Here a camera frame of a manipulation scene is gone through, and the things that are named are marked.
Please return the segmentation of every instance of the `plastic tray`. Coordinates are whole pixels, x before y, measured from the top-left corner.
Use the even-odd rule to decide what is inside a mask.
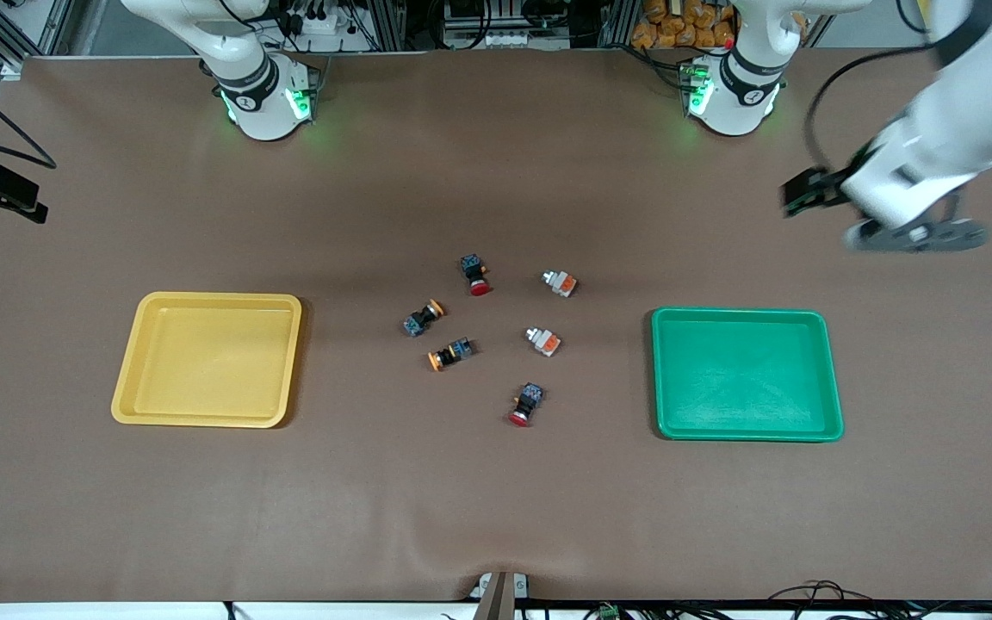
[[[115,419],[275,426],[286,415],[300,324],[290,294],[149,294],[129,334]]]
[[[843,435],[820,314],[661,307],[651,322],[657,425],[665,437],[835,441]]]

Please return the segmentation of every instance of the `green connector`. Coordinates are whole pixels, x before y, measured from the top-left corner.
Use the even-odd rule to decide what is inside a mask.
[[[706,78],[710,75],[710,68],[706,65],[684,65],[680,67],[680,73],[694,75],[697,78]]]
[[[286,98],[293,109],[293,116],[303,121],[308,118],[308,95],[300,90],[286,89]]]

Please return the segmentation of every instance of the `green tray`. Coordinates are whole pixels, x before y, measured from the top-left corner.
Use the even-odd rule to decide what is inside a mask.
[[[810,310],[659,307],[657,425],[669,439],[835,441],[834,358]]]

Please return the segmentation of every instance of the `electrical outlet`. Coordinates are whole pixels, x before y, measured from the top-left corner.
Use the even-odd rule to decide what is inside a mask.
[[[308,19],[304,17],[304,30],[306,34],[333,34],[339,25],[339,14],[334,10],[327,11],[326,20]]]

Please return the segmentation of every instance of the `orange object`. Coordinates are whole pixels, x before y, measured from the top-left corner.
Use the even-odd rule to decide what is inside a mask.
[[[676,35],[677,46],[694,46],[696,43],[696,27],[685,25],[684,31]]]
[[[794,13],[791,13],[791,16],[795,17],[795,23],[798,24],[799,31],[800,33],[802,33],[803,43],[806,42],[806,35],[807,35],[806,28],[809,25],[809,22],[806,20],[806,15],[803,15],[803,13],[799,13],[798,11],[795,11]]]
[[[717,19],[717,8],[711,7],[709,4],[704,4],[701,7],[699,15],[694,19],[693,25],[696,28],[709,28],[714,25],[714,20]]]
[[[700,28],[696,30],[696,47],[713,47],[714,46],[714,33],[706,30],[706,28]]]
[[[668,16],[668,5],[665,0],[644,0],[642,10],[645,10],[645,19],[652,23],[661,23]]]
[[[701,0],[684,0],[684,21],[688,23],[696,22],[697,17],[702,15]]]
[[[665,17],[665,21],[662,21],[657,27],[658,36],[676,36],[677,34],[684,32],[684,17],[669,16]]]
[[[648,50],[657,42],[657,27],[648,22],[641,22],[634,27],[634,34],[630,36],[630,45],[638,50]]]
[[[551,330],[543,330],[541,328],[530,328],[527,330],[527,340],[535,345],[535,350],[538,350],[539,353],[546,357],[553,356],[555,350],[558,350],[558,345],[561,344],[561,338],[556,337],[556,334],[551,332]]]
[[[733,28],[727,22],[719,22],[714,24],[714,46],[717,47],[729,47],[733,44]]]

